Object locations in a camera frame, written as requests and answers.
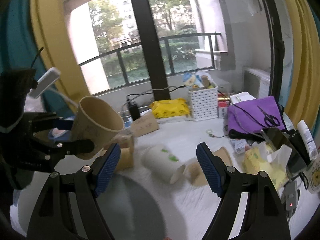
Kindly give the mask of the brown paper cup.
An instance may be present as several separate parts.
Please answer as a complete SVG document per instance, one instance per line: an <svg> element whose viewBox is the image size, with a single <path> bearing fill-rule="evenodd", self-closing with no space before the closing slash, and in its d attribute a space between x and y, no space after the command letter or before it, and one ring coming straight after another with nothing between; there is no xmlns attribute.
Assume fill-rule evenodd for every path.
<svg viewBox="0 0 320 240"><path fill-rule="evenodd" d="M102 156L112 143L120 146L120 159L115 171L119 172L134 166L133 153L135 151L135 138L133 135L121 134L116 135L104 148L101 149L99 155Z"/></svg>
<svg viewBox="0 0 320 240"><path fill-rule="evenodd" d="M225 147L212 152L206 144L201 143L196 148L196 157L187 163L184 174L195 187L207 185L208 180L212 182L211 179L220 187L223 184L223 178L219 172L223 171L225 166L232 165L232 159Z"/></svg>
<svg viewBox="0 0 320 240"><path fill-rule="evenodd" d="M84 160L93 158L123 129L124 121L108 103L91 96L82 98L74 118L71 141L91 140L94 147L83 146L75 155Z"/></svg>
<svg viewBox="0 0 320 240"><path fill-rule="evenodd" d="M158 129L158 122L151 112L144 114L131 124L131 132L135 137L141 137Z"/></svg>

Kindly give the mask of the brown paper cup front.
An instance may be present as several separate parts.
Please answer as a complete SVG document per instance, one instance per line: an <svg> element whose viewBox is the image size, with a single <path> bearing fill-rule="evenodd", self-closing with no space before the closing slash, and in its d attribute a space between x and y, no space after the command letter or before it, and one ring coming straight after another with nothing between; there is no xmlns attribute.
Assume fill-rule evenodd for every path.
<svg viewBox="0 0 320 240"><path fill-rule="evenodd" d="M119 172L134 166L133 153L135 151L135 138L133 135L121 134L116 135L104 148L101 149L99 155L102 156L112 143L120 146L120 159L115 171Z"/></svg>

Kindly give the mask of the brown paper cup back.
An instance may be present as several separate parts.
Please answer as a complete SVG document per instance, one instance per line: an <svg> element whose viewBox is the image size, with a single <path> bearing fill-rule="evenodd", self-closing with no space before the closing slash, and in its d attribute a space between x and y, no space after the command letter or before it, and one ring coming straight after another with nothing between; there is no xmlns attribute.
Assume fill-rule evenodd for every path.
<svg viewBox="0 0 320 240"><path fill-rule="evenodd" d="M144 114L131 124L131 132L135 137L141 137L158 129L158 122L151 112Z"/></svg>

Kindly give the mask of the white paper cup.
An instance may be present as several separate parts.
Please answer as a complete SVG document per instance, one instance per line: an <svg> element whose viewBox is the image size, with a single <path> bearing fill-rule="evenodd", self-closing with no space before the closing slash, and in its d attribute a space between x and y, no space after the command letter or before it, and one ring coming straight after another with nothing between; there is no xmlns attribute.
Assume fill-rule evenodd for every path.
<svg viewBox="0 0 320 240"><path fill-rule="evenodd" d="M185 164L164 145L149 147L142 156L142 164L164 182L172 185L185 171Z"/></svg>

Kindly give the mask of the blue ceramic bowl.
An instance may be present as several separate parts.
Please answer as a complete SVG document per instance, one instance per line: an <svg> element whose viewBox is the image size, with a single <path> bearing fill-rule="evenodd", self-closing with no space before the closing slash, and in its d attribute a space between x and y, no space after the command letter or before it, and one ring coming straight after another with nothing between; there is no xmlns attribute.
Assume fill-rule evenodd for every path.
<svg viewBox="0 0 320 240"><path fill-rule="evenodd" d="M68 141L71 132L69 130L60 130L57 128L51 129L48 133L48 139L52 141Z"/></svg>

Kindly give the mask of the white desk lamp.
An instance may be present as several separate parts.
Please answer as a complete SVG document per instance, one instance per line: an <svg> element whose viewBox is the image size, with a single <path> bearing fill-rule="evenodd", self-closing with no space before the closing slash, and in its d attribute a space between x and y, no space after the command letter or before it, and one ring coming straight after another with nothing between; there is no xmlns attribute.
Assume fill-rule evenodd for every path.
<svg viewBox="0 0 320 240"><path fill-rule="evenodd" d="M29 92L29 96L33 99L39 98L45 91L49 90L63 98L66 102L70 103L74 107L78 107L78 104L71 100L68 96L61 93L60 91L53 88L54 83L60 78L61 72L52 67L47 70L38 80L37 80L37 87L32 88Z"/></svg>

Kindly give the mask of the yellow tissue pack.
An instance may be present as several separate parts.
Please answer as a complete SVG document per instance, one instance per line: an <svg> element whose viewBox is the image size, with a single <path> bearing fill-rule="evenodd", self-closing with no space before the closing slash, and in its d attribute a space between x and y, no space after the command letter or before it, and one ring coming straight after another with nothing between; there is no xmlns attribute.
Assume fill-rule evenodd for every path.
<svg viewBox="0 0 320 240"><path fill-rule="evenodd" d="M245 152L242 167L248 174L265 171L276 190L279 190L289 180L286 167L291 153L292 148L287 145L282 145L280 149L273 151L268 143L261 142Z"/></svg>

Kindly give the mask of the teal curtain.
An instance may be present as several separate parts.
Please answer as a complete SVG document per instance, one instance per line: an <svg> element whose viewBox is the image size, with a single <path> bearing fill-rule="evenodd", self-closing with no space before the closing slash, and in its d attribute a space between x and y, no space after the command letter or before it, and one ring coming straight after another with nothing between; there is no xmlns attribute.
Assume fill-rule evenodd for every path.
<svg viewBox="0 0 320 240"><path fill-rule="evenodd" d="M39 51L31 27L29 5L29 0L10 0L1 12L1 73L30 68ZM36 80L47 71L40 56L33 68L36 69ZM60 95L49 90L42 98L46 112L55 112L64 118L74 115Z"/></svg>

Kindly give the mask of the red white card packet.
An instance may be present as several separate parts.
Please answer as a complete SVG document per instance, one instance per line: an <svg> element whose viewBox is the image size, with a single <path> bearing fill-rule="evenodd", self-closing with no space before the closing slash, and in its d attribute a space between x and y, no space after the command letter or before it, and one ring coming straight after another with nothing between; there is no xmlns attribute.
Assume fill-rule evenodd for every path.
<svg viewBox="0 0 320 240"><path fill-rule="evenodd" d="M251 148L245 139L231 139L231 144L237 155L243 154Z"/></svg>

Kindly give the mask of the round grey mat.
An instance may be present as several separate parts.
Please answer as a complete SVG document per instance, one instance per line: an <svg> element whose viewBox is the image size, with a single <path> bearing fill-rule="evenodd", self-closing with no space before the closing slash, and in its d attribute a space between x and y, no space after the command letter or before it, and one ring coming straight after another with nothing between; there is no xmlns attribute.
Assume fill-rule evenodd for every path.
<svg viewBox="0 0 320 240"><path fill-rule="evenodd" d="M156 201L130 178L114 175L97 203L115 239L157 240L167 236Z"/></svg>

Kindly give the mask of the black power adapter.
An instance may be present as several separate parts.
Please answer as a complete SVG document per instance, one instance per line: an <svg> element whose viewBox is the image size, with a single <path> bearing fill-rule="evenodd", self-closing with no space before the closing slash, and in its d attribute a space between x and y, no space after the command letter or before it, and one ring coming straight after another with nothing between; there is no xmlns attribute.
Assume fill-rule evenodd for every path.
<svg viewBox="0 0 320 240"><path fill-rule="evenodd" d="M127 100L127 109L133 121L141 117L138 105L135 102Z"/></svg>

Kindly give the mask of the white lotion tube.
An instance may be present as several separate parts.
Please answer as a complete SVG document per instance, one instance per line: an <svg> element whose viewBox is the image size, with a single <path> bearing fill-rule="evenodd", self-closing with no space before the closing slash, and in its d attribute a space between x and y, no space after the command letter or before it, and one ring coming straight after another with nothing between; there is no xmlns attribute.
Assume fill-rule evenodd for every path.
<svg viewBox="0 0 320 240"><path fill-rule="evenodd" d="M302 137L310 160L316 159L318 154L317 147L311 135L310 129L304 120L300 120L300 122L297 124L297 129Z"/></svg>

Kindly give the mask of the yellow curtain left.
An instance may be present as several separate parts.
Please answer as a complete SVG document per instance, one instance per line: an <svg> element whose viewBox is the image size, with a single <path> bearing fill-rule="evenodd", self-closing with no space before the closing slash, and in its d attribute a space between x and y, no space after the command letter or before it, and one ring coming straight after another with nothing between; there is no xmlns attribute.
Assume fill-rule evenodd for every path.
<svg viewBox="0 0 320 240"><path fill-rule="evenodd" d="M42 60L47 69L56 67L61 76L57 88L78 102L89 95L81 68L69 41L62 0L30 0L30 18Z"/></svg>

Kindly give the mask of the yellow curtain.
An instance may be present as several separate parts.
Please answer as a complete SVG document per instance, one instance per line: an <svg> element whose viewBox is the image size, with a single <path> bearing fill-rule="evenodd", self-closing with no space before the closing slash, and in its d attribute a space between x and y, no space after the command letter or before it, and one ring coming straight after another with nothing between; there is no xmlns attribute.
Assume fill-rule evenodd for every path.
<svg viewBox="0 0 320 240"><path fill-rule="evenodd" d="M56 67L61 76L57 88L78 102L89 95L81 68L69 41L62 0L30 0L30 18L42 60L47 69Z"/></svg>
<svg viewBox="0 0 320 240"><path fill-rule="evenodd" d="M307 0L285 0L293 32L293 76L285 112L312 129L319 112L319 33Z"/></svg>

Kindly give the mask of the black scissors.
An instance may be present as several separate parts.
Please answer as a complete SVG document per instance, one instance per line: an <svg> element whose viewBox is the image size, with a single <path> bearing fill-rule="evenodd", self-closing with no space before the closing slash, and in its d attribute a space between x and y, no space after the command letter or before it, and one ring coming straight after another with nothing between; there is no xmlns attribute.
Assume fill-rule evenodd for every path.
<svg viewBox="0 0 320 240"><path fill-rule="evenodd" d="M280 121L273 115L266 113L261 107L258 106L258 109L264 115L264 122L267 127L279 127Z"/></svg>

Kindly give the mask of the purple towel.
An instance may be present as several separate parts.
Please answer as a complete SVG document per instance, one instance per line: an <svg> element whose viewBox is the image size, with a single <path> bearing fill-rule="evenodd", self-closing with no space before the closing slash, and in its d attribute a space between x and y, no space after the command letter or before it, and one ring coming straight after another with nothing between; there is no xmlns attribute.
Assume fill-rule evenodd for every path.
<svg viewBox="0 0 320 240"><path fill-rule="evenodd" d="M277 129L282 132L286 131L281 107L273 96L268 96L239 102L228 107L227 128L228 136L231 139L263 140L260 132L263 128L268 127L265 125L264 115L258 109L258 106L280 121L280 126L276 127Z"/></svg>

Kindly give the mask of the jade bead pendant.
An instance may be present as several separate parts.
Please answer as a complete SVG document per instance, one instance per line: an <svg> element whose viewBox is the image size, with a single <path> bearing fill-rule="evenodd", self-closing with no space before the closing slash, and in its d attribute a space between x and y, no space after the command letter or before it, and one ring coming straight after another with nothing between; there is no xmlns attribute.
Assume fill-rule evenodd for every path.
<svg viewBox="0 0 320 240"><path fill-rule="evenodd" d="M212 137L212 138L225 138L225 137L228 137L227 134L215 135L211 129L206 130L206 133L208 134L209 137Z"/></svg>

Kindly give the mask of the yellow curtain right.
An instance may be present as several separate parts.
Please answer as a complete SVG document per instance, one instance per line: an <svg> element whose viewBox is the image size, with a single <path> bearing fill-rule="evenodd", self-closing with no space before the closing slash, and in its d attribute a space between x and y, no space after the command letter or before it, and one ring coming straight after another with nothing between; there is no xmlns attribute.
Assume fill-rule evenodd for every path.
<svg viewBox="0 0 320 240"><path fill-rule="evenodd" d="M285 112L312 129L319 112L319 33L307 0L285 0L293 32L293 76Z"/></svg>

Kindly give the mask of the red white box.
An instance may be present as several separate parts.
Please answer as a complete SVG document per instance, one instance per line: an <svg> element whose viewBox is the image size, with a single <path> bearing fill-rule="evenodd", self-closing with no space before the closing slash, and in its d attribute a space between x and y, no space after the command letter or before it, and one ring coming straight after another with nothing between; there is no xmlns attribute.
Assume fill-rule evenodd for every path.
<svg viewBox="0 0 320 240"><path fill-rule="evenodd" d="M218 93L217 102L218 102L218 117L222 119L227 118L227 111L230 105L229 97L223 95L222 93Z"/></svg>

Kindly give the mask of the white perforated basket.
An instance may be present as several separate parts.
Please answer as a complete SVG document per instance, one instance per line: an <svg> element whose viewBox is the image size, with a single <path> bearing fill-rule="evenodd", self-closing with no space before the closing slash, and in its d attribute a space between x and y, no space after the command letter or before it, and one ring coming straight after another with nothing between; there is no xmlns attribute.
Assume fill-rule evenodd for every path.
<svg viewBox="0 0 320 240"><path fill-rule="evenodd" d="M190 113L194 121L218 117L217 87L190 90L188 92Z"/></svg>

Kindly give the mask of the air conditioner unit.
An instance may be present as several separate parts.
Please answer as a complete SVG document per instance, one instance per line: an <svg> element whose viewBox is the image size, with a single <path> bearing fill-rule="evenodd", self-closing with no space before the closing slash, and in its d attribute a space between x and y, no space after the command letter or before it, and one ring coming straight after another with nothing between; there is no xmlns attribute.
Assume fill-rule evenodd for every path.
<svg viewBox="0 0 320 240"><path fill-rule="evenodd" d="M244 68L244 91L256 99L269 96L270 73L260 69Z"/></svg>

